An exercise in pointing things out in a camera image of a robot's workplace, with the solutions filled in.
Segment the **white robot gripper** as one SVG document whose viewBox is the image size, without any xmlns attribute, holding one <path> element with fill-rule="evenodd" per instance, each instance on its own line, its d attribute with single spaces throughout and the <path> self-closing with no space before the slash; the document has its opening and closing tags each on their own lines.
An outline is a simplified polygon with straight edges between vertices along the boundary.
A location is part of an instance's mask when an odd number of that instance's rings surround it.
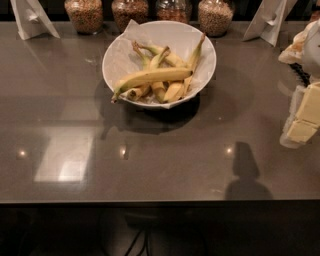
<svg viewBox="0 0 320 256">
<path fill-rule="evenodd" d="M 296 118 L 320 125 L 320 19 L 309 23 L 280 53 L 278 60 L 285 64 L 299 64 L 310 75 Z"/>
</svg>

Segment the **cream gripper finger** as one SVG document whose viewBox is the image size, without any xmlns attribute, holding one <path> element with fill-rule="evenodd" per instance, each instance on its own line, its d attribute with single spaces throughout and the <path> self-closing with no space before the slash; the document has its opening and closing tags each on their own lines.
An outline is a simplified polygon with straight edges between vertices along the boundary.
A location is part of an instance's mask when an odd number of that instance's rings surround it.
<svg viewBox="0 0 320 256">
<path fill-rule="evenodd" d="M 289 116 L 285 122 L 280 136 L 280 144 L 288 148 L 299 148 L 305 145 L 318 131 L 318 126 L 296 118 L 296 113 L 301 105 L 305 90 L 302 86 L 297 86 L 293 93 Z"/>
</svg>

